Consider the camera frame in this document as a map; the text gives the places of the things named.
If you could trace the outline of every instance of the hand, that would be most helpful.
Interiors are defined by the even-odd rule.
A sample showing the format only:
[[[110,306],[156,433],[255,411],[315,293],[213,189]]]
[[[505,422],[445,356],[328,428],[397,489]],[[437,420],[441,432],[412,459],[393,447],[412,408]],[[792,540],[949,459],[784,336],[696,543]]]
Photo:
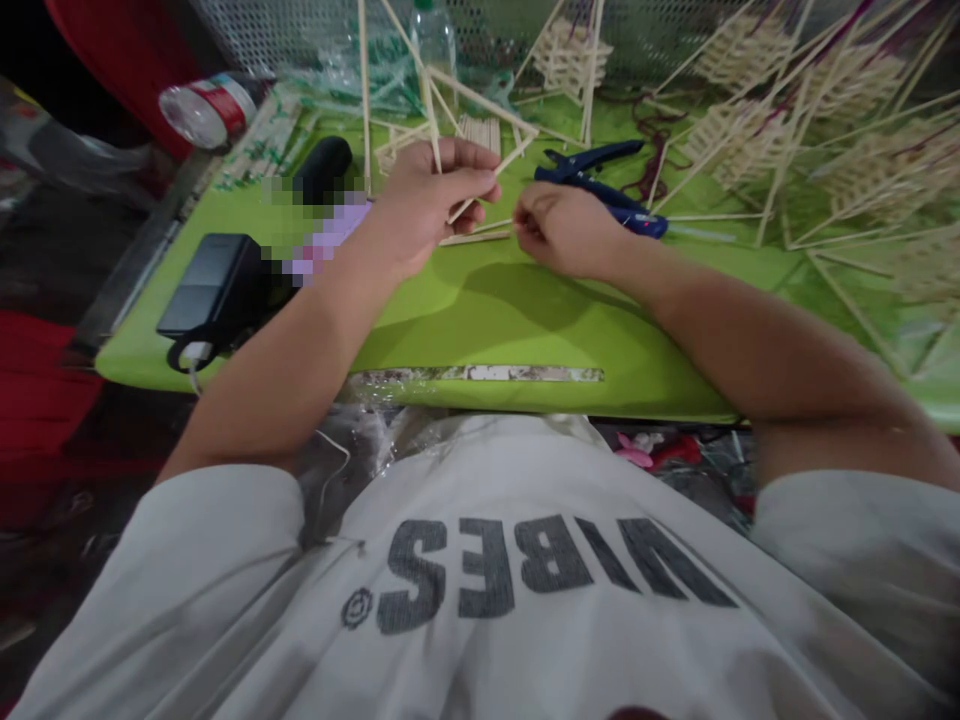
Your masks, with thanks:
[[[441,240],[473,232],[486,217],[483,207],[474,202],[450,226],[447,218],[464,200],[500,199],[493,174],[500,163],[496,154],[466,140],[441,138],[440,161],[442,175],[436,173],[429,142],[404,148],[383,194],[355,233],[365,243],[365,251],[387,263],[401,280],[420,272]]]
[[[610,282],[625,247],[643,241],[580,188],[533,183],[513,211],[520,249],[560,275]]]

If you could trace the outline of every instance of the sleeve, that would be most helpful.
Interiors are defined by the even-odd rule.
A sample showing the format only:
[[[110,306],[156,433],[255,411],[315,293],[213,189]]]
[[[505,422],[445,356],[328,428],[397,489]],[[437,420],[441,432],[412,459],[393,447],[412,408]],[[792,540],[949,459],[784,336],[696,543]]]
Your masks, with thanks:
[[[302,526],[300,488],[276,468],[225,465],[161,483],[11,718],[110,717],[117,697],[123,716],[146,716],[299,556]]]
[[[949,691],[960,637],[960,493],[819,471],[761,494],[752,539],[928,682]]]

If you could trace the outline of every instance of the plastic bottle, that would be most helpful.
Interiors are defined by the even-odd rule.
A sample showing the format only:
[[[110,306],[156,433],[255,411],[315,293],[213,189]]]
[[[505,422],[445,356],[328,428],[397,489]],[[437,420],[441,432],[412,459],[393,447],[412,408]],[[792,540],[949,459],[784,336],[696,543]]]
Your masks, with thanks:
[[[225,146],[246,132],[268,84],[225,72],[160,93],[160,112],[187,141],[204,150]]]
[[[410,40],[424,65],[457,77],[457,36],[443,0],[414,0]],[[453,95],[452,90],[445,92],[445,87],[440,90],[445,97]]]

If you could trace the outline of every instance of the logo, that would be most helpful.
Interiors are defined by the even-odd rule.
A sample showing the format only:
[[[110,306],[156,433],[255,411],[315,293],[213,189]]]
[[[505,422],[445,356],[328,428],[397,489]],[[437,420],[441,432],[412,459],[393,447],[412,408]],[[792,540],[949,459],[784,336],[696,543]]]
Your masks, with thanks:
[[[367,619],[372,608],[373,594],[366,588],[360,588],[343,604],[340,619],[348,630],[356,630]]]

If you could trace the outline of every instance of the black object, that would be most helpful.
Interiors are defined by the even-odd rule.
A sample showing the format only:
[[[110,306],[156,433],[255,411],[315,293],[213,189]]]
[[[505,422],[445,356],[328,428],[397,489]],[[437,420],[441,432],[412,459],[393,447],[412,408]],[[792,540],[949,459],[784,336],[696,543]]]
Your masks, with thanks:
[[[271,274],[249,235],[205,235],[187,266],[157,332],[175,340],[167,354],[174,370],[187,372],[180,355],[192,342],[213,345],[202,370],[267,310]]]
[[[325,137],[313,146],[293,176],[293,189],[303,193],[304,205],[335,204],[331,193],[343,189],[338,181],[351,162],[353,153],[346,140],[335,135]]]

